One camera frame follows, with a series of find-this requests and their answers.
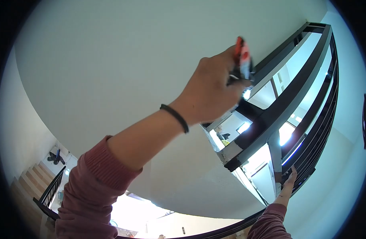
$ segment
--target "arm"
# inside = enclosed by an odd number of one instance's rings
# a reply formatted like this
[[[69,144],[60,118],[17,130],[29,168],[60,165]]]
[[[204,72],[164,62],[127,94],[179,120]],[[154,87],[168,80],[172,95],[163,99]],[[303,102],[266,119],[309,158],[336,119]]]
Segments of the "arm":
[[[236,82],[226,86],[233,52],[234,46],[201,59],[183,92],[169,105],[189,126],[222,116],[238,103],[249,85]],[[64,187],[57,238],[116,237],[116,229],[109,225],[111,205],[141,173],[143,165],[181,133],[180,123],[159,110],[113,137],[106,136],[83,154]]]
[[[201,59],[183,92],[169,105],[189,126],[221,117],[238,103],[245,87],[250,85],[238,82],[226,86],[234,66],[234,50],[232,46],[219,55]],[[139,170],[182,132],[179,122],[160,110],[110,138],[108,146],[121,163]]]
[[[295,184],[295,180],[297,178],[297,171],[294,166],[292,166],[292,173],[289,175],[289,178],[285,181],[283,188],[275,201],[273,203],[278,203],[284,205],[285,207],[288,206],[289,198],[291,197],[293,186]]]
[[[285,213],[287,212],[288,201],[291,197],[296,177],[296,169],[294,166],[292,166],[292,173],[284,183],[280,194],[253,224],[251,230],[248,233],[247,239],[291,238],[291,235],[286,232],[282,223],[284,221]]]

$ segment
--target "hand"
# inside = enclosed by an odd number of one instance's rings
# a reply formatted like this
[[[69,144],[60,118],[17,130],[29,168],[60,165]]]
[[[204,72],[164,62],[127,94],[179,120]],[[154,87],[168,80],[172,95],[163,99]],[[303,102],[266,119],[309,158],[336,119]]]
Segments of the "hand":
[[[226,86],[234,67],[231,46],[219,55],[202,58],[180,96],[170,104],[187,122],[195,125],[212,122],[237,104],[250,81],[238,81]]]
[[[289,175],[289,178],[285,181],[284,186],[291,186],[293,188],[296,178],[297,178],[297,171],[295,169],[295,165],[291,167],[292,173]]]

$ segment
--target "yellow object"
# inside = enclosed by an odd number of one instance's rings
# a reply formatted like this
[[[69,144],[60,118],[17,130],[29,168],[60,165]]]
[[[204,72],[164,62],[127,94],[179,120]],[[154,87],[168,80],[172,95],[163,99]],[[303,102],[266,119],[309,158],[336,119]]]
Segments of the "yellow object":
[[[222,140],[222,143],[224,144],[224,146],[227,146],[230,142],[228,142],[227,140]]]

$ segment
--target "wooden stair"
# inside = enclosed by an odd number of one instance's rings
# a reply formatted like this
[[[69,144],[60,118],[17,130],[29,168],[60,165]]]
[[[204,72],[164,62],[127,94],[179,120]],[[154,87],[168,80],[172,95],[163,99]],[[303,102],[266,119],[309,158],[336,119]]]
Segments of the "wooden stair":
[[[56,238],[55,221],[33,202],[33,197],[39,199],[54,177],[49,168],[40,162],[23,172],[19,179],[14,178],[10,186],[12,198],[23,219],[38,238]]]

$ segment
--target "wrist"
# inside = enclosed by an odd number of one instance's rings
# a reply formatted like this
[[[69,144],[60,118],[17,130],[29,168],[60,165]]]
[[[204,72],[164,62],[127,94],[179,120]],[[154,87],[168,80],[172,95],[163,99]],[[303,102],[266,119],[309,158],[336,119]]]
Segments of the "wrist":
[[[195,119],[195,114],[193,113],[193,110],[192,110],[192,108],[194,108],[194,105],[190,105],[188,103],[184,103],[184,102],[176,99],[168,106],[170,106],[173,110],[178,112],[180,114],[180,116],[183,117],[183,119],[186,121],[188,126],[193,126],[193,125],[199,123]]]

